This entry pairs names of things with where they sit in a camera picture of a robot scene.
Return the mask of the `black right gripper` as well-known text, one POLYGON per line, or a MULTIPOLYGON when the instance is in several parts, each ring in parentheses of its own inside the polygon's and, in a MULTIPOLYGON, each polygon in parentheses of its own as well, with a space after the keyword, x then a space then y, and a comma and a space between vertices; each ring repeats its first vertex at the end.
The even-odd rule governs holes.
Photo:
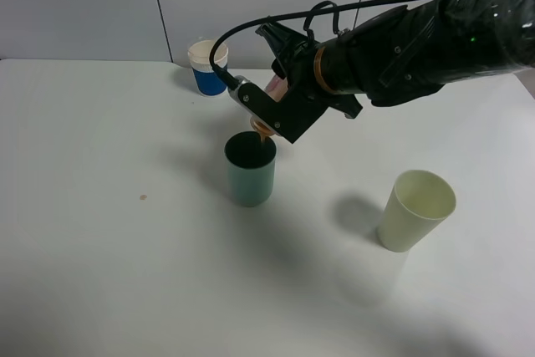
POLYGON ((263 23, 255 31, 272 50, 275 60, 272 69, 287 81, 287 92, 282 100, 290 97, 299 100, 299 113, 314 110, 322 115, 326 110, 336 110, 347 119, 355 119, 362 112, 362 104, 352 94, 336 94, 320 84, 316 74, 316 53, 319 43, 308 44, 308 37, 281 23, 263 23))

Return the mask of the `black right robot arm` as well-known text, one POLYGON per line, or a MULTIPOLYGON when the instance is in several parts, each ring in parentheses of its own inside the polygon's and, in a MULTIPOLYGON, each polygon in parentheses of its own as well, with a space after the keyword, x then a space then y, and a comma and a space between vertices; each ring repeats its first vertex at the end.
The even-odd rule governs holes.
POLYGON ((278 23, 258 28, 288 82, 283 106, 254 101, 267 122, 298 115, 309 105, 349 117, 357 94, 390 107, 438 92, 444 85, 534 65, 534 0, 433 0, 381 13, 319 43, 278 23))

